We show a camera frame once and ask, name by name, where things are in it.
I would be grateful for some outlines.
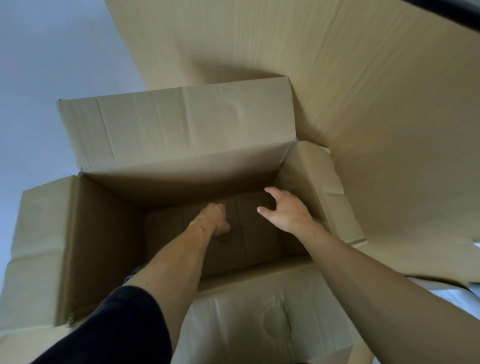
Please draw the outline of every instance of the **dark clothing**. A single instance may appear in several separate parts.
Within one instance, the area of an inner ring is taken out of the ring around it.
[[[39,356],[44,363],[170,363],[160,307],[141,288],[116,289],[75,331]]]

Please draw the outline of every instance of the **cardboard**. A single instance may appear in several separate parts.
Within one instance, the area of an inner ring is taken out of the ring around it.
[[[2,333],[81,321],[215,200],[232,231],[209,245],[174,360],[368,362],[351,361],[364,344],[306,250],[256,212],[274,208],[263,188],[276,184],[365,240],[329,151],[296,141],[286,77],[58,106],[81,173],[24,192]]]
[[[288,76],[297,136],[332,151],[361,250],[480,281],[480,34],[398,0],[106,3],[148,89]]]

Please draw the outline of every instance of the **sleeve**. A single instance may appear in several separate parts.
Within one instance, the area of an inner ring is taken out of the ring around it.
[[[170,336],[157,302],[141,288],[123,286],[33,364],[162,364],[171,358]]]

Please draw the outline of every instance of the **person's right hand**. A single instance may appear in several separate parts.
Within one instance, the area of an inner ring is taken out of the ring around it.
[[[307,207],[298,197],[276,187],[266,187],[265,191],[275,199],[276,210],[272,211],[260,206],[257,211],[279,229],[294,234],[296,226],[312,221]]]

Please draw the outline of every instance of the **creased cardboard flap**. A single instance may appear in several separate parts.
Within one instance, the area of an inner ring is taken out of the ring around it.
[[[286,77],[59,100],[58,108],[85,172],[295,139]]]

